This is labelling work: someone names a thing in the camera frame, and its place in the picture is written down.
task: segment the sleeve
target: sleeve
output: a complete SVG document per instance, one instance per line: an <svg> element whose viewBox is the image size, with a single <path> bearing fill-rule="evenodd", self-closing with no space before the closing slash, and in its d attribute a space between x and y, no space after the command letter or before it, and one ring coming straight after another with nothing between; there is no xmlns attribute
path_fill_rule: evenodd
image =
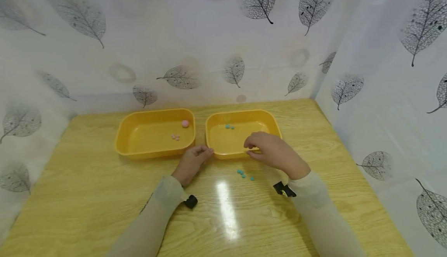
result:
<svg viewBox="0 0 447 257"><path fill-rule="evenodd" d="M332 203L326 184L310 172L299 180L290 180L296 197L293 204L309 228L315 248L321 257L366 256L354 232Z"/></svg>
<svg viewBox="0 0 447 257"><path fill-rule="evenodd" d="M170 217L186 198L179 181L164 177L107 257L156 257Z"/></svg>

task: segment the wooden table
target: wooden table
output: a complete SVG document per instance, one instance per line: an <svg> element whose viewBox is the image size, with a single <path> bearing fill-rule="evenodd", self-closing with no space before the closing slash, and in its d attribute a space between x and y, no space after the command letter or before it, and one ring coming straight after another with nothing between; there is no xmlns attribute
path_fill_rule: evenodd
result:
<svg viewBox="0 0 447 257"><path fill-rule="evenodd" d="M191 108L196 143L204 143L205 119L212 113L259 108L276 117L286 142L326 181L369 256L412 256L315 101ZM179 161L119 156L114 139L126 115L82 115L71 121L0 257L105 256ZM238 169L255 180L242 179ZM274 173L250 159L210 161L187 188L199 204L192 211L183 204L177 208L158 256L318 256L294 206L271 187Z"/></svg>

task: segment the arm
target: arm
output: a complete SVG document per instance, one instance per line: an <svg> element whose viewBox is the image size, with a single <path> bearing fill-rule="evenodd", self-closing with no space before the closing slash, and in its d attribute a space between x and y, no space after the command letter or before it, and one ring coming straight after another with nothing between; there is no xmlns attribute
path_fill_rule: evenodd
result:
<svg viewBox="0 0 447 257"><path fill-rule="evenodd" d="M292 201L322 257L365 256L355 234L332 203L324 182L284 140L258 132L245 140L244 147L258 147L261 153L247 154L289 176L289 187L296 194Z"/></svg>
<svg viewBox="0 0 447 257"><path fill-rule="evenodd" d="M183 194L179 181L164 177L140 215L121 234L107 257L156 257L168 221L183 201Z"/></svg>
<svg viewBox="0 0 447 257"><path fill-rule="evenodd" d="M213 153L206 146L186 151L175 171L161 180L140 215L121 234L107 257L156 257L169 219L188 198L182 186L189 185Z"/></svg>
<svg viewBox="0 0 447 257"><path fill-rule="evenodd" d="M315 248L321 257L366 256L354 232L332 203L326 184L310 172L304 178L289 180L295 192L292 198L309 228Z"/></svg>

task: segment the left hand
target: left hand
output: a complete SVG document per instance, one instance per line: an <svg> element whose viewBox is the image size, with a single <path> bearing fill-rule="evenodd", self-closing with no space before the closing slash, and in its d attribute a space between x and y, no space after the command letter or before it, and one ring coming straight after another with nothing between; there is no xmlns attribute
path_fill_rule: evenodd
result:
<svg viewBox="0 0 447 257"><path fill-rule="evenodd" d="M189 148L185 154L183 154L180 163L171 176L178 180L183 187L188 186L200 170L200 167L203 166L205 161L211 157L213 153L214 149L208 148L206 145Z"/></svg>

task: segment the tray rim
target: tray rim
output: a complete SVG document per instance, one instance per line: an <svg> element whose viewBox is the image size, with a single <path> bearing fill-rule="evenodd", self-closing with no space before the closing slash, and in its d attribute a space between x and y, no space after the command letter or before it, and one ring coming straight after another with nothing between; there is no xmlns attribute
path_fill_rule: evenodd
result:
<svg viewBox="0 0 447 257"><path fill-rule="evenodd" d="M208 134L207 134L207 132L208 132L208 121L209 121L209 119L212 116L214 116L214 115L227 115L229 113L246 113L246 112L253 112L253 111L257 111L257 112L262 111L262 112L268 113L268 115L270 115L273 118L273 121L275 122L275 125L276 125L276 127L277 127L277 129L279 131L279 137L280 137L280 139L282 139L282 133L281 133L281 130L279 129L278 122L276 121L275 116L271 114L271 112L269 112L269 111L267 111L265 109L234 110L234 111L228 111L228 112L222 112L222 113L213 113L212 115L208 116L208 118L205 121L206 146L210 147L209 146L209 142L208 142ZM214 154L219 155L219 156L230 156L230 155L237 155L237 154L243 154L243 153L245 154L245 152L247 152L247 151L249 151L249 149L247 149L246 151L226 153L226 154L218 153L218 152L214 151Z"/></svg>
<svg viewBox="0 0 447 257"><path fill-rule="evenodd" d="M141 114L148 114L148 113L156 113L156 112L167 112L167 111L178 111L178 110L186 110L189 113L191 113L192 117L193 117L193 137L192 137L192 141L190 143L188 143L188 145L183 146L181 148L175 148L175 149L167 149L167 150L153 150L153 151L141 151L141 152L135 152L135 153L124 153L121 152L120 150L118 150L118 146L117 146L117 142L118 142L118 135L120 134L120 130L121 130L121 126L123 125L124 120L126 120L128 117L132 116L132 115L141 115ZM196 138L196 128L195 128L195 116L194 113L189 110L189 109L185 109L185 108L178 108L178 109L158 109L158 110L148 110L148 111L138 111L138 112L134 112L131 113L130 115L126 115L120 122L120 125L118 126L118 130L115 136L115 151L123 156L134 156L134 155L143 155L143 154L148 154L148 153L159 153L159 152L168 152L168 151L177 151L177 150L182 150L182 149L186 149L188 147L190 147L194 142L195 142L195 138Z"/></svg>

